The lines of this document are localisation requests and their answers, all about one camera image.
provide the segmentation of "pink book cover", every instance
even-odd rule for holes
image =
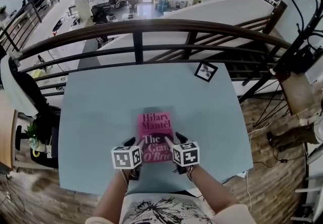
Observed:
[[[154,163],[172,160],[172,153],[165,136],[173,141],[170,113],[152,113],[138,116],[140,139],[145,140],[143,161]]]

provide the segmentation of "forearm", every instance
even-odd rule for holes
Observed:
[[[129,176],[129,171],[125,171],[125,173],[126,176]],[[118,224],[126,192],[126,183],[121,172],[117,171],[97,204],[94,216],[102,217],[114,224]]]
[[[202,167],[195,166],[191,177],[196,187],[200,190],[216,214],[231,205],[239,204],[237,198]]]

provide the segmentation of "potted plant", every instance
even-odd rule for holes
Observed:
[[[39,141],[37,138],[37,125],[35,124],[35,122],[32,122],[29,126],[27,126],[25,132],[28,137],[29,146],[33,150],[33,155],[35,157],[38,157],[39,153],[37,152],[44,152],[46,150],[46,146],[45,144],[42,144],[41,141]]]

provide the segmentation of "tabletop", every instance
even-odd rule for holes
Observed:
[[[111,149],[138,137],[137,116],[167,111],[173,132],[197,141],[200,165],[224,180],[253,167],[241,107],[224,64],[208,83],[198,63],[135,65],[71,73],[60,122],[62,188],[102,194],[115,170]],[[194,188],[173,162],[146,163],[129,193]]]
[[[145,15],[139,15],[138,13],[123,13],[122,14],[122,21],[127,20],[145,20],[147,17]]]
[[[13,135],[17,112],[7,100],[5,91],[0,90],[0,162],[13,168]]]

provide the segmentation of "bracelet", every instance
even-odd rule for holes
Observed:
[[[187,172],[186,172],[187,177],[188,177],[188,179],[189,179],[191,182],[193,182],[193,179],[192,179],[192,177],[191,177],[191,175],[192,175],[192,171],[193,171],[193,168],[194,168],[194,165],[191,165],[191,166],[187,169]]]

